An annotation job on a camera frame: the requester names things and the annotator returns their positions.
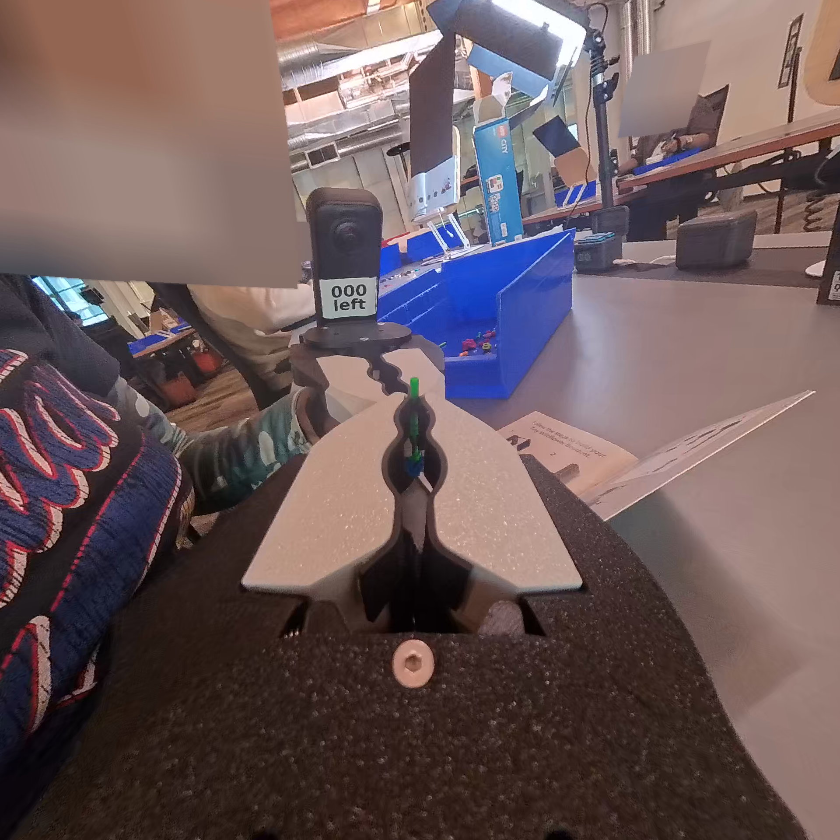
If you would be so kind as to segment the person's left hand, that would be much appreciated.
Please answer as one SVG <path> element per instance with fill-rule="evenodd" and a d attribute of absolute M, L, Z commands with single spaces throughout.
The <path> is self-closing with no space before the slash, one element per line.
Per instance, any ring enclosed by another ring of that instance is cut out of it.
<path fill-rule="evenodd" d="M 295 386 L 291 393 L 292 431 L 301 445 L 312 447 L 340 425 L 328 411 L 325 394 L 310 386 Z"/>

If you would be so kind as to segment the blue printed carton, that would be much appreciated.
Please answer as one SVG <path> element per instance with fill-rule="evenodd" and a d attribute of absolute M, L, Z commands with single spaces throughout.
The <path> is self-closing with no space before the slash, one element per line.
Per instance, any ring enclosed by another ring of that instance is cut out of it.
<path fill-rule="evenodd" d="M 490 245 L 519 241 L 524 228 L 509 120 L 484 121 L 474 127 L 472 135 Z"/>

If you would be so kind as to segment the white instruction booklet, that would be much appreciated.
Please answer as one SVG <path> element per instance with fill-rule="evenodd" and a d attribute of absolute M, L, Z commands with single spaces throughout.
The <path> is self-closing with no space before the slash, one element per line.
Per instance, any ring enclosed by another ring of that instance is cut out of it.
<path fill-rule="evenodd" d="M 814 394 L 805 391 L 698 429 L 637 458 L 601 437 L 538 412 L 500 429 L 605 522 Z"/>

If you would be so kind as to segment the wooden table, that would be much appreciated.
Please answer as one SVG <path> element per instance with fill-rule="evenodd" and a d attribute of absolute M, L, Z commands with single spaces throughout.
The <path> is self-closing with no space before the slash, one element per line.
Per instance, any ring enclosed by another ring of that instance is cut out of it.
<path fill-rule="evenodd" d="M 716 172 L 743 161 L 752 161 L 752 164 L 734 175 L 708 178 L 703 185 L 708 191 L 715 192 L 719 188 L 779 181 L 796 166 L 816 163 L 817 154 L 790 160 L 790 152 L 811 144 L 823 146 L 825 142 L 837 138 L 838 134 L 839 108 L 834 107 L 810 118 L 726 141 L 641 175 L 619 178 L 614 186 L 614 198 L 617 203 L 627 203 L 642 196 L 644 190 L 653 184 L 671 182 L 693 172 Z"/>

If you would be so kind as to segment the small blue plastic bin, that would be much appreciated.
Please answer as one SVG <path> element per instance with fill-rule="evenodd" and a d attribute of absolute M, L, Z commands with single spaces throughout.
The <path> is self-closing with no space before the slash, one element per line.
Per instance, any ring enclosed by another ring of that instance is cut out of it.
<path fill-rule="evenodd" d="M 422 263 L 445 251 L 471 247 L 457 215 L 414 233 L 384 239 L 381 243 L 380 272 L 389 274 L 402 266 Z"/>

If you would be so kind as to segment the grey desk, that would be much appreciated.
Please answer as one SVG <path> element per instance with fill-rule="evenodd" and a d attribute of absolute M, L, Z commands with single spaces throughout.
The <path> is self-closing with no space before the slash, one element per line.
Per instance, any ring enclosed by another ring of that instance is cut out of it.
<path fill-rule="evenodd" d="M 838 838 L 838 338 L 811 288 L 583 276 L 513 395 L 459 401 L 494 428 L 538 411 L 645 458 L 814 391 L 612 520 L 812 838 Z"/>

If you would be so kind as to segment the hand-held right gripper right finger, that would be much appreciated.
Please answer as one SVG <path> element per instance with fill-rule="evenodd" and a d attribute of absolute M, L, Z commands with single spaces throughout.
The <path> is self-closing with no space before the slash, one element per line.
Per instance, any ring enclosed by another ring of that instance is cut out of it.
<path fill-rule="evenodd" d="M 425 569 L 453 617 L 500 601 L 576 592 L 582 578 L 518 451 L 440 395 L 426 399 L 440 475 L 429 501 Z"/>

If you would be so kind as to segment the black light stand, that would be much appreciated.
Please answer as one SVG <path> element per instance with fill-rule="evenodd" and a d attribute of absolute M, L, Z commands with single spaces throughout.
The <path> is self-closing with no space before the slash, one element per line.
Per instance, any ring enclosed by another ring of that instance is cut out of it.
<path fill-rule="evenodd" d="M 618 58 L 605 58 L 606 41 L 603 32 L 591 24 L 585 27 L 583 48 L 590 58 L 590 82 L 592 106 L 595 115 L 596 149 L 598 157 L 598 186 L 601 190 L 601 207 L 590 212 L 594 234 L 613 234 L 618 242 L 626 241 L 629 223 L 629 207 L 616 203 L 614 181 L 617 172 L 617 156 L 610 143 L 607 105 L 613 99 L 620 74 L 607 75 L 609 67 Z"/>

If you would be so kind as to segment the dark charger block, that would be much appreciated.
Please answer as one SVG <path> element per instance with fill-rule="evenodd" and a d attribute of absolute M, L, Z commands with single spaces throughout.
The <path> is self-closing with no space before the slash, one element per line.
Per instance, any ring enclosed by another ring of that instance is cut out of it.
<path fill-rule="evenodd" d="M 623 237 L 613 232 L 591 234 L 574 241 L 574 270 L 579 275 L 613 271 L 623 258 Z"/>

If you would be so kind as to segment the bright studio light panel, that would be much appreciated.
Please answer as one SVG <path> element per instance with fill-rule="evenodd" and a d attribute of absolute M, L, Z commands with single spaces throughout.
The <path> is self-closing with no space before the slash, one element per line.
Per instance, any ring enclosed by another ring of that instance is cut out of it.
<path fill-rule="evenodd" d="M 554 81 L 579 59 L 587 25 L 533 1 L 436 1 L 427 12 L 443 34 L 471 43 L 468 63 L 489 77 L 519 70 Z"/>

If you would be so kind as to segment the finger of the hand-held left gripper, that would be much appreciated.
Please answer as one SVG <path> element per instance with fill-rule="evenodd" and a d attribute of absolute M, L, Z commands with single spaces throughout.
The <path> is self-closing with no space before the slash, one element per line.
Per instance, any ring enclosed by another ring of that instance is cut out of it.
<path fill-rule="evenodd" d="M 327 382 L 324 402 L 336 423 L 342 424 L 387 399 L 382 383 L 371 375 L 371 370 L 371 363 L 364 358 L 337 354 L 322 357 L 322 373 Z"/>
<path fill-rule="evenodd" d="M 445 374 L 423 350 L 400 348 L 387 354 L 387 363 L 396 371 L 396 383 L 415 397 L 445 398 Z"/>

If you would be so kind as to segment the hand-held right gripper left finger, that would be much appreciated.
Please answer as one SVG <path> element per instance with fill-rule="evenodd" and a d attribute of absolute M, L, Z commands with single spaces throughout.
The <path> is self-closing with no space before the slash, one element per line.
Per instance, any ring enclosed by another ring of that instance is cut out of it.
<path fill-rule="evenodd" d="M 244 574 L 249 592 L 334 604 L 342 617 L 381 617 L 412 565 L 413 537 L 390 474 L 401 455 L 393 394 L 313 446 Z"/>

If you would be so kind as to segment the black glossy cardboard box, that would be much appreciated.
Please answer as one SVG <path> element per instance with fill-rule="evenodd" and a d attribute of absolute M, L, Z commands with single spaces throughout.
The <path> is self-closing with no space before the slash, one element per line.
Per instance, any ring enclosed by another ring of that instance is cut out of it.
<path fill-rule="evenodd" d="M 839 307 L 839 226 L 840 210 L 838 207 L 817 293 L 816 303 L 818 305 Z"/>

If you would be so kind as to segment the green toy rod brick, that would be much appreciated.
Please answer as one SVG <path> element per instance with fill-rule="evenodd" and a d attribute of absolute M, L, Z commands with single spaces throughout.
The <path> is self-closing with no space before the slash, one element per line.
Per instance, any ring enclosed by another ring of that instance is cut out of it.
<path fill-rule="evenodd" d="M 411 455 L 417 450 L 424 452 L 421 446 L 420 426 L 419 426 L 419 408 L 421 406 L 419 399 L 419 379 L 412 376 L 409 381 L 409 414 L 408 414 L 408 435 L 407 435 L 407 456 Z"/>

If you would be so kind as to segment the person's left forearm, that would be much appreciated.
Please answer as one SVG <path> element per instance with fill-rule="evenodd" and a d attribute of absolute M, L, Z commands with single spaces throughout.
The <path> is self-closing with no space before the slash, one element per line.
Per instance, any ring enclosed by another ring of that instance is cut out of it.
<path fill-rule="evenodd" d="M 179 461 L 201 513 L 223 511 L 244 501 L 281 467 L 307 455 L 321 437 L 312 419 L 319 400 L 310 388 L 294 388 L 236 425 L 200 434 L 175 425 L 122 377 L 107 401 Z"/>

